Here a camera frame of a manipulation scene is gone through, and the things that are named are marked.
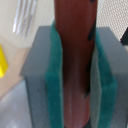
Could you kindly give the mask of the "gripper grey teal right finger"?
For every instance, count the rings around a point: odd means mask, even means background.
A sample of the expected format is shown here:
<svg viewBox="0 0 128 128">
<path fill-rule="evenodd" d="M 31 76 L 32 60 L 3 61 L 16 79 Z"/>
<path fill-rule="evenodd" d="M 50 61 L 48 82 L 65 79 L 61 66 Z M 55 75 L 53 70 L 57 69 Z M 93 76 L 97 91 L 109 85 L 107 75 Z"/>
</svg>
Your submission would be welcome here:
<svg viewBox="0 0 128 128">
<path fill-rule="evenodd" d="M 128 52 L 108 27 L 96 30 L 90 89 L 91 128 L 128 128 Z"/>
</svg>

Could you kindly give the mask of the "gripper grey teal left finger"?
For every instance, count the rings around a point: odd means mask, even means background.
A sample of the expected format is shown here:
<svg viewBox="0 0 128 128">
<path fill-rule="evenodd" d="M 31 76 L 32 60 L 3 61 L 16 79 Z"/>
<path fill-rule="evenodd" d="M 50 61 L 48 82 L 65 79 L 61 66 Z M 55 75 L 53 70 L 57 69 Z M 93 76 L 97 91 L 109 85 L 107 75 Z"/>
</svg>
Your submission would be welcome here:
<svg viewBox="0 0 128 128">
<path fill-rule="evenodd" d="M 33 128 L 64 128 L 63 50 L 51 26 L 40 26 L 21 75 L 27 84 Z"/>
</svg>

